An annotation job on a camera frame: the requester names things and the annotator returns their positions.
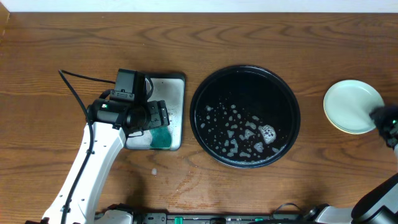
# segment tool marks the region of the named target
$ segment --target wooden table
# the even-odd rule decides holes
[[[119,68],[187,74],[182,147],[122,150],[98,210],[119,202],[174,213],[269,213],[285,202],[353,206],[396,173],[396,159],[376,131],[334,128],[323,96],[337,81],[358,79],[386,102],[398,102],[397,20],[394,14],[12,13],[0,45],[0,223],[40,220],[80,146],[85,119],[59,68],[110,80]],[[276,72],[300,105],[296,143],[268,167],[221,165],[190,127],[198,85],[236,64]],[[86,105],[111,88],[69,80]]]

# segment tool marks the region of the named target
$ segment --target white wall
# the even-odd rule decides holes
[[[398,12],[398,0],[0,0],[10,12]]]

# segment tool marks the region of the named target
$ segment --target black bowl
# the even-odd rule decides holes
[[[300,109],[275,73],[238,65],[203,81],[191,102],[190,121],[200,146],[217,161],[256,168],[275,162],[293,146]]]

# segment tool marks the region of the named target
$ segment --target white plate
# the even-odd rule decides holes
[[[323,109],[329,121],[336,128],[350,134],[372,131],[376,126],[369,113],[379,106],[384,106],[380,94],[358,80],[334,84],[323,99]]]

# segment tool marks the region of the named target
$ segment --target black round tray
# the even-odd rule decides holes
[[[275,73],[237,65],[218,70],[200,84],[190,122],[200,146],[217,161],[256,168],[275,162],[293,146],[300,109],[292,90]]]

